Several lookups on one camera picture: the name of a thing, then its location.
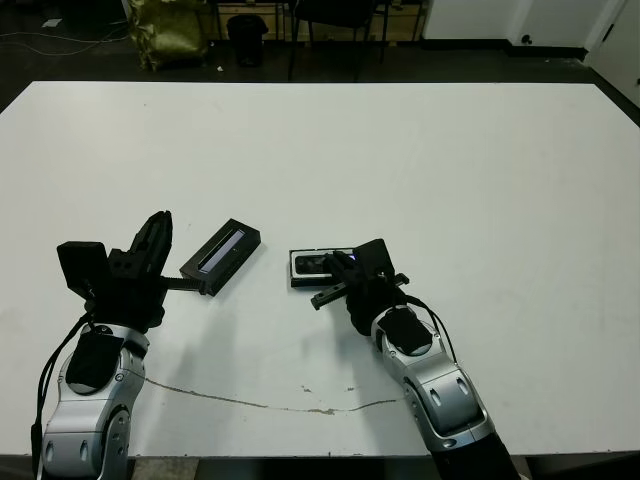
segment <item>black electronic device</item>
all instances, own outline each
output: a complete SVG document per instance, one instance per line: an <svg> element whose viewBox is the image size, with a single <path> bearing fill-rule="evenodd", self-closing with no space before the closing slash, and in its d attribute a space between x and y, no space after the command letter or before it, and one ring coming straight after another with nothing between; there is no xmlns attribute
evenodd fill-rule
<svg viewBox="0 0 640 480"><path fill-rule="evenodd" d="M335 251L353 257L352 248L314 248L307 250L289 250L289 276L291 286L326 287L339 283L325 264L325 255Z"/></svg>
<svg viewBox="0 0 640 480"><path fill-rule="evenodd" d="M230 219L180 269L184 278L205 282L215 296L260 245L260 232Z"/></svg>

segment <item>device screen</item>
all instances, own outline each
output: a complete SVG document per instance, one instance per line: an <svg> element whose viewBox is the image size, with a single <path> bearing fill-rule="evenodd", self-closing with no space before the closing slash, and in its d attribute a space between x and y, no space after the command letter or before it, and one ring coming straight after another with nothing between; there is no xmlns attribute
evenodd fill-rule
<svg viewBox="0 0 640 480"><path fill-rule="evenodd" d="M324 261L324 255L304 255L296 257L296 273L298 275L330 275L331 270Z"/></svg>
<svg viewBox="0 0 640 480"><path fill-rule="evenodd" d="M198 264L198 271L200 273L209 273L242 237L244 237L242 230L230 230Z"/></svg>

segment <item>cable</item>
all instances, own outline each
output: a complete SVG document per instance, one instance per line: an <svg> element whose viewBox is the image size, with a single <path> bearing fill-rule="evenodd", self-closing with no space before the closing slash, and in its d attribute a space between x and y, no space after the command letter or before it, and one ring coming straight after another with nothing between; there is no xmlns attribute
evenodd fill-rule
<svg viewBox="0 0 640 480"><path fill-rule="evenodd" d="M120 30L122 27L114 30L111 33L115 33ZM46 37L46 38L56 38L58 40L66 40L68 42L78 42L78 43L111 43L120 41L119 38L114 38L110 40L80 40L79 38L70 38L70 37L60 37L58 35L49 35L47 33L38 33L38 32L11 32L11 33L0 33L0 37L12 37L15 35L33 35L37 37Z"/></svg>
<svg viewBox="0 0 640 480"><path fill-rule="evenodd" d="M111 35L113 35L114 33L122 30L123 27L119 27L116 28L115 30L112 30L111 32L109 32L107 35L105 35L102 40L97 40L97 41L89 41L89 40L76 40L73 39L73 41L76 42L81 42L81 43L90 43L90 45L81 48L80 50L77 50L75 52L63 52L63 53L53 53L53 52L43 52L42 50L38 50L37 48L32 47L31 45L27 45L26 43L20 43L20 42L4 42L4 41L0 41L0 47L4 46L4 45L14 45L14 46L18 46L18 47L24 47L24 48L28 48L29 50L31 50L34 53L37 53L39 55L44 55L46 57L67 57L67 56L71 56L71 55L77 55L79 53L83 53L86 52L87 50L92 49L93 47L96 47L102 43L112 43L112 42L120 42L122 40L125 40L127 38L129 38L129 35L125 35L124 37L120 37L120 38L112 38L109 39L109 37ZM15 34L28 34L28 32L15 32ZM8 36L8 35L13 35L12 33L5 33L0 35L0 37L4 37L4 36ZM65 37L55 37L53 35L45 35L43 33L34 33L33 35L38 35L38 36L45 36L45 37L54 37L54 38L60 38L63 40L72 40L69 38L65 38Z"/></svg>
<svg viewBox="0 0 640 480"><path fill-rule="evenodd" d="M51 375L53 374L53 369L56 364L56 360L58 360L58 356L62 349L71 341L73 337L76 336L76 333L82 328L82 326L87 323L93 312L85 313L80 319L76 322L76 324L71 328L67 336L64 338L62 343L58 345L58 348L51 354L47 363L45 363L44 368L42 369L42 373L40 374L40 380L38 382L38 399L36 402L36 419L31 426L31 467L33 469L34 477L38 476L38 466L40 463L40 454L42 453L42 408L44 407L45 399L47 398L47 391L49 389L49 382L51 381Z"/></svg>
<svg viewBox="0 0 640 480"><path fill-rule="evenodd" d="M433 310L431 310L429 305L427 305L417 297L407 295L407 303L410 303L417 307L424 308L429 314L429 316L431 317L431 321L433 322L433 327L436 329L436 332L438 332L439 335L442 335L440 333L440 328L438 327L438 324L440 324L440 326L442 327L442 331L444 332L444 335L447 339L447 344L449 345L449 350L451 351L451 358L453 360L453 363L458 363L458 359L456 357L456 351L453 348L453 343L451 343L451 338L449 337L449 332L447 332L447 327L444 326L444 323L442 323L442 320L440 320L440 317L438 316L438 314Z"/></svg>

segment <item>chair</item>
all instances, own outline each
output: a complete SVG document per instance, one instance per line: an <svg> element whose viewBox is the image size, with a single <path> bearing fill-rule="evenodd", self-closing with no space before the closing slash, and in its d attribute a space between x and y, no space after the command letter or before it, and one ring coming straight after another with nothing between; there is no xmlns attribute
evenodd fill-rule
<svg viewBox="0 0 640 480"><path fill-rule="evenodd" d="M384 47L387 40L387 23L389 19L389 3L391 0L289 0L291 11L291 58L289 60L289 81L293 78L293 65L295 63L296 48L298 43L298 31L300 20L309 24L309 40L313 45L313 24L323 23L336 27L353 29L353 45L355 46L358 30L364 28L364 47L371 28L371 20L377 12L379 3L384 2L384 26L382 31L382 48L380 51L380 63L384 60ZM356 71L354 81L360 76L362 54L356 59Z"/></svg>

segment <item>white wall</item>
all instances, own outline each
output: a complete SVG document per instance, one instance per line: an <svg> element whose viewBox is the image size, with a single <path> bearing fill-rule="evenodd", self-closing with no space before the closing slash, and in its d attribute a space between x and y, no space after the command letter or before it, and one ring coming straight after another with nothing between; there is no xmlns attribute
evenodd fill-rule
<svg viewBox="0 0 640 480"><path fill-rule="evenodd" d="M509 40L520 44L530 35L532 46L584 47L600 13L617 0L534 0L520 28L512 28Z"/></svg>
<svg viewBox="0 0 640 480"><path fill-rule="evenodd" d="M423 32L428 39L506 38L518 0L432 0Z"/></svg>
<svg viewBox="0 0 640 480"><path fill-rule="evenodd" d="M508 39L590 48L620 0L431 0L426 39Z"/></svg>

